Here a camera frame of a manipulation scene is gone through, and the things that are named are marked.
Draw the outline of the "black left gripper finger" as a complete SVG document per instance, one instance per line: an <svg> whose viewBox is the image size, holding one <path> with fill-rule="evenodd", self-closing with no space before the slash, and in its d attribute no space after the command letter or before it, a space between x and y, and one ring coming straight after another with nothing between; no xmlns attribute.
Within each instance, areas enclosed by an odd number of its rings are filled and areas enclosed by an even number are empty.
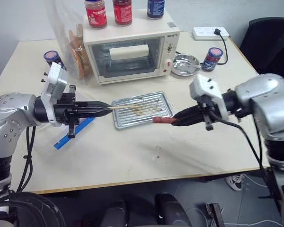
<svg viewBox="0 0 284 227"><path fill-rule="evenodd" d="M112 112L111 109L78 109L76 111L76 115L79 118L95 118L102 117L110 114Z"/></svg>
<svg viewBox="0 0 284 227"><path fill-rule="evenodd" d="M78 101L76 106L92 110L109 110L109 104L100 101Z"/></svg>

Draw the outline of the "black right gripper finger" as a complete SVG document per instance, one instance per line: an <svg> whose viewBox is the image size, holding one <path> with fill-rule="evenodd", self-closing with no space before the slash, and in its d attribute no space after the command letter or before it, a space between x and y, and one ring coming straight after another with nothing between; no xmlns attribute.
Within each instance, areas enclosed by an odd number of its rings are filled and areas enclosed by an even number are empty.
<svg viewBox="0 0 284 227"><path fill-rule="evenodd" d="M190 126L194 124L198 124L204 121L203 116L186 116L186 117L178 117L176 120L171 124L173 126Z"/></svg>
<svg viewBox="0 0 284 227"><path fill-rule="evenodd" d="M199 106L195 105L176 113L173 118L197 118L202 116L203 114Z"/></svg>

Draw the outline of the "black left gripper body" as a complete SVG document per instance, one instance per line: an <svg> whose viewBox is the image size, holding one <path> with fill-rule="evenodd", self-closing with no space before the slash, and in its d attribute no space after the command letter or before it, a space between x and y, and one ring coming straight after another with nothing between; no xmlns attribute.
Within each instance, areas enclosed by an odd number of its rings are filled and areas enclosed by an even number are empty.
<svg viewBox="0 0 284 227"><path fill-rule="evenodd" d="M53 107L57 122L68 126L68 138L75 138L75 127L79 125L80 119L83 118L78 112L76 86L70 85L69 92L63 93Z"/></svg>

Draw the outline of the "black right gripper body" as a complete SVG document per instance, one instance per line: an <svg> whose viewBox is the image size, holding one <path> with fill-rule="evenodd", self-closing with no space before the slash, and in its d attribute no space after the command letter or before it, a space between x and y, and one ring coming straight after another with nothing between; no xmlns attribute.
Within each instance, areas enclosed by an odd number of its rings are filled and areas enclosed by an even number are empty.
<svg viewBox="0 0 284 227"><path fill-rule="evenodd" d="M213 123L219 121L219 110L217 104L215 104L207 95L202 95L197 102L203 115L206 130L213 130Z"/></svg>

